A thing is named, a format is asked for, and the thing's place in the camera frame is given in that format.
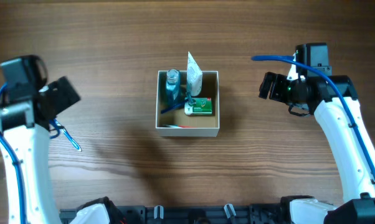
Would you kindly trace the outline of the blue disposable razor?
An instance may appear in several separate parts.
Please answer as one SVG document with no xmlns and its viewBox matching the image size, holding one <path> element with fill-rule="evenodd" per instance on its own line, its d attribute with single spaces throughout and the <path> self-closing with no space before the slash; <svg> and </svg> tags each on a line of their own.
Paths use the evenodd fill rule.
<svg viewBox="0 0 375 224">
<path fill-rule="evenodd" d="M 166 109 L 161 110 L 161 114 L 165 114 L 168 111 L 180 109 L 182 106 L 185 105 L 185 103 L 188 103 L 189 105 L 195 105 L 196 100 L 193 99 L 190 93 L 186 92 L 184 100 L 180 101 L 179 103 L 175 103 L 172 106 L 167 107 Z"/>
</svg>

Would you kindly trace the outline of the green Dettol soap box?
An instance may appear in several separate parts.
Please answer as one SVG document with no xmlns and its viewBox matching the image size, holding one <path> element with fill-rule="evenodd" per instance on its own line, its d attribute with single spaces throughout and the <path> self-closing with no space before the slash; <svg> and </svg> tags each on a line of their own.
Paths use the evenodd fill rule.
<svg viewBox="0 0 375 224">
<path fill-rule="evenodd" d="M 212 98 L 192 98 L 185 103 L 184 112 L 187 116 L 212 116 Z"/>
</svg>

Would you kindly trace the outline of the white lotion tube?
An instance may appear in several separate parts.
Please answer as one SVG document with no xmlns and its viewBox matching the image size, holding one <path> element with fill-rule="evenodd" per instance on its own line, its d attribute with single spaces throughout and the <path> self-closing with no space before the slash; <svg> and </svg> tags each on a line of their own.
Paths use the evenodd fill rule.
<svg viewBox="0 0 375 224">
<path fill-rule="evenodd" d="M 202 70 L 190 52 L 187 54 L 187 92 L 198 96 L 202 90 Z"/>
</svg>

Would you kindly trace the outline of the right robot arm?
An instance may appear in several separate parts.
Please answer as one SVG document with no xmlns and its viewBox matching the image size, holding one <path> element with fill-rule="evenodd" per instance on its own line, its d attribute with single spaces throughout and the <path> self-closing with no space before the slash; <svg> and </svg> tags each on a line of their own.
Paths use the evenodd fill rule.
<svg viewBox="0 0 375 224">
<path fill-rule="evenodd" d="M 315 117 L 330 145 L 343 189 L 342 205 L 307 195 L 282 197 L 279 222 L 375 223 L 375 148 L 352 80 L 332 74 L 327 44 L 301 44 L 292 56 L 256 55 L 252 60 L 291 65 L 288 75 L 267 72 L 259 97 L 287 105 L 292 115 Z"/>
</svg>

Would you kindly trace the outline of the blue mouthwash bottle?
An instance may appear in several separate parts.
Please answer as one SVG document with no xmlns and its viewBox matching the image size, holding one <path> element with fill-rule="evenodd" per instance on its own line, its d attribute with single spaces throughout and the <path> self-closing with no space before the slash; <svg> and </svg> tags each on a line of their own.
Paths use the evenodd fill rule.
<svg viewBox="0 0 375 224">
<path fill-rule="evenodd" d="M 166 73 L 166 96 L 168 106 L 179 102 L 181 94 L 181 76 L 179 70 L 170 69 Z"/>
</svg>

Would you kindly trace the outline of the blue white toothbrush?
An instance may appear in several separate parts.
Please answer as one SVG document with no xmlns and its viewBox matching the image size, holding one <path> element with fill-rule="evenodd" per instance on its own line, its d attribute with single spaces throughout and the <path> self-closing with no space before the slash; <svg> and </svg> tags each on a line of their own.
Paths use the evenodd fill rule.
<svg viewBox="0 0 375 224">
<path fill-rule="evenodd" d="M 60 124 L 56 119 L 50 120 L 50 124 L 54 128 L 54 131 L 56 131 L 54 135 L 50 136 L 50 139 L 55 139 L 62 133 L 78 152 L 82 152 L 80 144 L 70 135 L 62 124 Z"/>
</svg>

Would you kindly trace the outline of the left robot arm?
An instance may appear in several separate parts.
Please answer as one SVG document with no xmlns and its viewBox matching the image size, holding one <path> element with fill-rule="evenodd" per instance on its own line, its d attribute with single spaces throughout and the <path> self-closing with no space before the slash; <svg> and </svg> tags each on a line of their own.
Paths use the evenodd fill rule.
<svg viewBox="0 0 375 224">
<path fill-rule="evenodd" d="M 60 223 L 50 180 L 49 144 L 64 134 L 81 146 L 56 120 L 80 101 L 67 77 L 48 83 L 37 55 L 0 63 L 5 83 L 0 89 L 0 150 L 6 171 L 10 223 Z"/>
</svg>

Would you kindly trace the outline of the teal Colgate toothpaste tube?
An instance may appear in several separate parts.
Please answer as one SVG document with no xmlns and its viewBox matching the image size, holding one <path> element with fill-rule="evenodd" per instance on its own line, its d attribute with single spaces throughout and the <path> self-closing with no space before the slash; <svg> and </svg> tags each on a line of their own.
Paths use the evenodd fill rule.
<svg viewBox="0 0 375 224">
<path fill-rule="evenodd" d="M 174 125 L 174 124 L 164 124 L 162 125 L 162 128 L 195 128 L 192 126 L 180 126 L 180 125 Z"/>
</svg>

